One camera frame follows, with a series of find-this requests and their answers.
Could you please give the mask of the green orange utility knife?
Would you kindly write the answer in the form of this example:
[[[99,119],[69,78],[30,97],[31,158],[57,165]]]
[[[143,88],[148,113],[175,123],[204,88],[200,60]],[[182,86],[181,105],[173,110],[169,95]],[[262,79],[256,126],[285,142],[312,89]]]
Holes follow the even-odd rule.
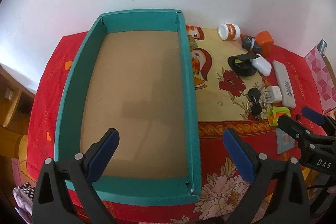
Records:
[[[290,110],[287,107],[273,106],[267,112],[267,120],[270,126],[278,126],[278,119],[282,115],[290,116]]]

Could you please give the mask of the white remote control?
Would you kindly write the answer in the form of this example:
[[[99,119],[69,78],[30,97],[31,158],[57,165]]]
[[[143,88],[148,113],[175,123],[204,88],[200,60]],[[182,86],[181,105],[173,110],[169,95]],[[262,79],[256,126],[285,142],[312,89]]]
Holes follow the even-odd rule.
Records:
[[[294,92],[291,86],[291,81],[289,79],[286,66],[283,63],[276,60],[272,61],[272,65],[274,73],[276,75],[278,87],[280,88],[280,92],[282,95],[282,105],[284,107],[294,109],[296,107]]]

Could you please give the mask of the white charger plug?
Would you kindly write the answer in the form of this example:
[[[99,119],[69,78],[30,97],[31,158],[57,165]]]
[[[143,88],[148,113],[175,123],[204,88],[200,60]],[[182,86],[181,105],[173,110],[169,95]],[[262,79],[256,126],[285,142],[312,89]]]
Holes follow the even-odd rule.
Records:
[[[265,90],[270,103],[279,103],[282,101],[282,94],[278,86],[268,86]]]

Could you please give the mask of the black car key bunch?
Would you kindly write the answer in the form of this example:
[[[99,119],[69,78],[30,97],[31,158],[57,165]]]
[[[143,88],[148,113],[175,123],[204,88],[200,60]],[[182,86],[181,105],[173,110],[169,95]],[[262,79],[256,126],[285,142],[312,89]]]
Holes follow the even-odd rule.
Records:
[[[268,92],[266,91],[265,84],[262,83],[251,88],[247,94],[247,110],[259,121],[267,120],[268,111],[271,108],[271,104],[268,98]]]

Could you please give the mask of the white earbuds case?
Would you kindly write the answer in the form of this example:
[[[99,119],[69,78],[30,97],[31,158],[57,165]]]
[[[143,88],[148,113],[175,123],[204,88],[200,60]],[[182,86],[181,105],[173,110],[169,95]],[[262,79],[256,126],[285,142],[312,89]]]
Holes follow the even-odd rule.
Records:
[[[268,77],[272,71],[272,65],[259,53],[256,53],[257,58],[251,60],[251,64],[263,76]]]

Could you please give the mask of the black round tape measure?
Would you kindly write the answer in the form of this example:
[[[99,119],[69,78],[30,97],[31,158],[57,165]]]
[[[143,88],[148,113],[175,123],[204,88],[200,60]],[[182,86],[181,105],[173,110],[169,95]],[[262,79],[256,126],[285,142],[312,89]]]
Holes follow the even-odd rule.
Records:
[[[240,77],[253,76],[257,69],[252,65],[252,60],[259,58],[256,53],[244,53],[237,56],[228,57],[228,65],[231,70]]]

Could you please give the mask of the orange plastic case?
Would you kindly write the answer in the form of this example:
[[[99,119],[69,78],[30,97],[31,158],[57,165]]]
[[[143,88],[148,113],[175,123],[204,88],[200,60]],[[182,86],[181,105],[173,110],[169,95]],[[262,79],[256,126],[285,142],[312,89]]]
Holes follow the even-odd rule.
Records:
[[[261,55],[267,57],[271,54],[274,40],[268,31],[262,31],[256,36],[256,42],[262,47]]]

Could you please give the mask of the grey cable plug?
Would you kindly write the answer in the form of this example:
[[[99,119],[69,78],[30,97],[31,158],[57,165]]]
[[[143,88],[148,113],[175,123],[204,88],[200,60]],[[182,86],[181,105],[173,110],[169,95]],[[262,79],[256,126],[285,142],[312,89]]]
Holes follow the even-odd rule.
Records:
[[[256,42],[256,39],[249,36],[242,38],[241,47],[242,49],[245,49],[253,53],[261,53],[263,50],[263,48],[259,46],[258,43]]]

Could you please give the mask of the white orange medicine jar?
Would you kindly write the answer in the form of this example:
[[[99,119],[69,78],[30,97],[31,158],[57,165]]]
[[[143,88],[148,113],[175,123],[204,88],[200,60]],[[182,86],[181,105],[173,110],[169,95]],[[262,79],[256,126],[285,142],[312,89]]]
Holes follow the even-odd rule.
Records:
[[[222,40],[237,40],[240,34],[240,28],[236,24],[224,23],[218,26],[218,36]]]

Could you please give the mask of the teal cardboard box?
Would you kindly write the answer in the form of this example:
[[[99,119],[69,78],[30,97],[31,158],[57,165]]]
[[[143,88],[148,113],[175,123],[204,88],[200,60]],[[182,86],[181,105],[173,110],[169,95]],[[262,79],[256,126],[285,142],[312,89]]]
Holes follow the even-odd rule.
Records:
[[[86,151],[110,128],[119,136],[93,183],[102,200],[136,206],[199,201],[197,103],[180,10],[101,14],[86,34],[60,101],[55,158]]]

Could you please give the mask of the red lighter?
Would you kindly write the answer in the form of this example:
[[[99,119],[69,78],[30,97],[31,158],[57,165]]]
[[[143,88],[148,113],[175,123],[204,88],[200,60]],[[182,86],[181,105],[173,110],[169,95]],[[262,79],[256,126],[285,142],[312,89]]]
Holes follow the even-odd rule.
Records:
[[[296,121],[300,121],[301,120],[301,116],[299,114],[296,114],[295,115],[295,119],[296,119]]]

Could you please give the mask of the pink patterned box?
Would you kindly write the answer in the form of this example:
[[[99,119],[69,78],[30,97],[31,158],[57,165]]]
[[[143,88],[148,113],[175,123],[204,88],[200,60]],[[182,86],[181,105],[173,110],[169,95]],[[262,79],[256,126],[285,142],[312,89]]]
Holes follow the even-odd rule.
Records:
[[[314,47],[305,56],[305,60],[318,91],[322,113],[327,114],[335,111],[334,73],[329,71],[331,66],[328,63],[328,59],[319,53],[317,47]]]

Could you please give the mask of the red floral bed blanket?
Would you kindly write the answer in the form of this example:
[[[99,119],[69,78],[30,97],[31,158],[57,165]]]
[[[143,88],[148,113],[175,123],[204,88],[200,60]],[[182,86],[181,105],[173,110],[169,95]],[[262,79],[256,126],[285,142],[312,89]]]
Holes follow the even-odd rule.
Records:
[[[202,197],[199,202],[180,206],[135,206],[107,202],[108,210],[117,218],[131,222],[168,223],[195,221],[225,215],[238,205],[247,190],[221,141],[227,128],[234,128],[255,150],[274,159],[287,160],[299,156],[297,148],[277,154],[276,133],[267,120],[258,121],[243,105],[246,94],[255,83],[274,85],[275,75],[239,78],[231,72],[227,59],[242,49],[219,39],[217,32],[203,30],[204,39],[193,50],[194,63],[210,67],[207,81],[195,92],[202,165]],[[34,99],[27,141],[27,172],[37,178],[47,157],[54,155],[56,120],[68,73],[86,34],[64,36],[47,63]]]

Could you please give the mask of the metal clip on box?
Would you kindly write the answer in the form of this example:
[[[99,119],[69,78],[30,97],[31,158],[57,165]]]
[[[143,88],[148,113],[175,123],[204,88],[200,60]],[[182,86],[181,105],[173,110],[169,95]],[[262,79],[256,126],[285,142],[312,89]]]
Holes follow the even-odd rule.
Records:
[[[325,54],[326,48],[327,48],[327,43],[325,42],[325,40],[322,39],[317,46],[317,49],[319,53],[321,54],[321,56]]]

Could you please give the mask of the wooden bedside shelf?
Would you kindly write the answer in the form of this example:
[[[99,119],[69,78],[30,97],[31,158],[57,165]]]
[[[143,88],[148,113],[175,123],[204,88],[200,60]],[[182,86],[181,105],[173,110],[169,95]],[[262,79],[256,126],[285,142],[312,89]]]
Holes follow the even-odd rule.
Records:
[[[35,95],[1,67],[1,155],[18,158]]]

